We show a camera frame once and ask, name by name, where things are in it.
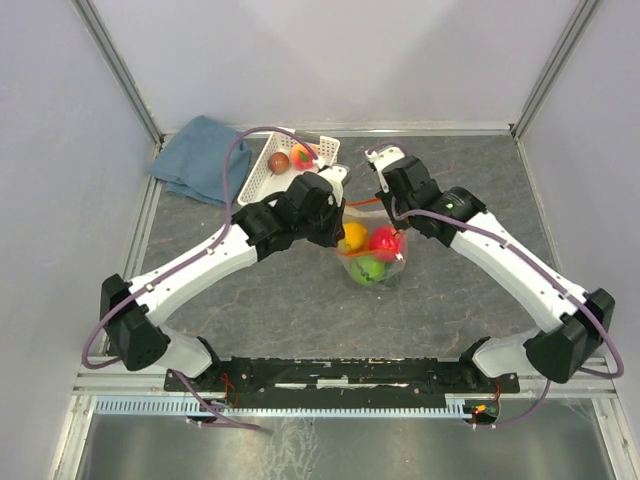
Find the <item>yellow lemon toy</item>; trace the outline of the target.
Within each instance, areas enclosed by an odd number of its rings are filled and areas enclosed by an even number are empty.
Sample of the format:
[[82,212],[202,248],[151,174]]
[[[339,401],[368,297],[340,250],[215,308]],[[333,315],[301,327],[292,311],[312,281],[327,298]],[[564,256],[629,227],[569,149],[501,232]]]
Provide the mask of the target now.
[[361,249],[368,239],[368,229],[358,222],[343,224],[344,238],[339,242],[339,249],[351,253]]

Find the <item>clear zip top bag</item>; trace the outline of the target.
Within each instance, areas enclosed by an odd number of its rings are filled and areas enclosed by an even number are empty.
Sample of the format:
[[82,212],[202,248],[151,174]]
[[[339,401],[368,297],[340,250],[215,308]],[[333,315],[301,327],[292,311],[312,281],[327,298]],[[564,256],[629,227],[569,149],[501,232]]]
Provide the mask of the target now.
[[408,260],[408,236],[392,224],[382,202],[347,202],[342,227],[334,252],[350,278],[368,288],[395,288]]

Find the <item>green watermelon toy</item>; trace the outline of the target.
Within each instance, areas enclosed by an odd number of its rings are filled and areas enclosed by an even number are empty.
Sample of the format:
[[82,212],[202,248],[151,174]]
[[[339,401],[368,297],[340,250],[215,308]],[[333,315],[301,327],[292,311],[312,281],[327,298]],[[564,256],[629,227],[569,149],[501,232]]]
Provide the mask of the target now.
[[383,280],[385,272],[386,264],[370,255],[356,257],[349,267],[351,278],[364,286],[379,283]]

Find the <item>red pomegranate toy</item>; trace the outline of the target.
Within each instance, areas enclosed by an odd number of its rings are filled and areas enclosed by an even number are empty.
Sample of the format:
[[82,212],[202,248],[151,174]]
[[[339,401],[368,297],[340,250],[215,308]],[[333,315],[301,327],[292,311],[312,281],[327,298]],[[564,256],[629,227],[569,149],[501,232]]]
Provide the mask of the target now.
[[394,262],[406,253],[404,234],[393,226],[376,228],[369,237],[371,252],[382,262]]

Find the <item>white plastic basket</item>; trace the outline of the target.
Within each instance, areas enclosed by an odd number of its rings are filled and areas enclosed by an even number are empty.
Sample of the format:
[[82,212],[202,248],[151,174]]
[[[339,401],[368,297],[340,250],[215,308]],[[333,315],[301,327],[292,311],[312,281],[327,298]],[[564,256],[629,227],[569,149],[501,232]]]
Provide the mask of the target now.
[[[288,132],[304,140],[318,156],[318,161],[311,160],[309,172],[317,173],[320,167],[333,165],[337,161],[340,149],[338,139],[302,130],[288,129]],[[270,134],[237,197],[239,205],[254,203],[274,192],[285,191],[296,176],[305,173],[305,170],[297,167],[299,161],[294,159],[296,145],[299,142],[290,135],[281,132]],[[280,174],[274,173],[269,167],[269,160],[276,153],[282,153],[289,159],[287,170]]]

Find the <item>dark green avocado toy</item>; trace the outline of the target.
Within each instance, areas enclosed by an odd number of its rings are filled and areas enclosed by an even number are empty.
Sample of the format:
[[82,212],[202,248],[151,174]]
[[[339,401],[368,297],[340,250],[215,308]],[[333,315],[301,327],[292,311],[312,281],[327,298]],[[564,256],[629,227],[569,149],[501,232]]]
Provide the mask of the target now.
[[398,286],[399,283],[399,276],[398,275],[394,275],[394,276],[390,276],[388,278],[385,278],[381,284],[383,287],[385,288],[395,288]]

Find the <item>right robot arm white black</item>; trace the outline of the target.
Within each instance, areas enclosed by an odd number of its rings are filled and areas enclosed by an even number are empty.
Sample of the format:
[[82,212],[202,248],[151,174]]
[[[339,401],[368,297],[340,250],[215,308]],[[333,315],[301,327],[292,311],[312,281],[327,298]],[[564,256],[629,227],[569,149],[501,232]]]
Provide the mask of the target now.
[[611,324],[615,300],[609,292],[588,292],[554,271],[468,190],[441,190],[420,159],[391,147],[368,161],[380,182],[376,196],[397,229],[413,228],[479,266],[535,323],[521,334],[476,342],[471,359],[458,368],[463,386],[481,391],[499,376],[533,372],[565,384],[588,370],[585,363]]

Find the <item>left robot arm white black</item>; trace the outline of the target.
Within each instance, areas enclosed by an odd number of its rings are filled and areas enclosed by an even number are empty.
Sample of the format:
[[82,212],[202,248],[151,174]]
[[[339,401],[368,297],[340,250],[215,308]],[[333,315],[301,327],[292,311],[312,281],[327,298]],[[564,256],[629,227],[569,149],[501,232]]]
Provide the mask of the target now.
[[116,358],[129,371],[152,365],[177,370],[198,389],[221,378],[217,354],[202,338],[166,326],[183,304],[225,277],[298,240],[324,248],[344,237],[342,165],[298,175],[284,191],[245,205],[211,238],[153,272],[125,281],[114,274],[101,286],[101,323]]

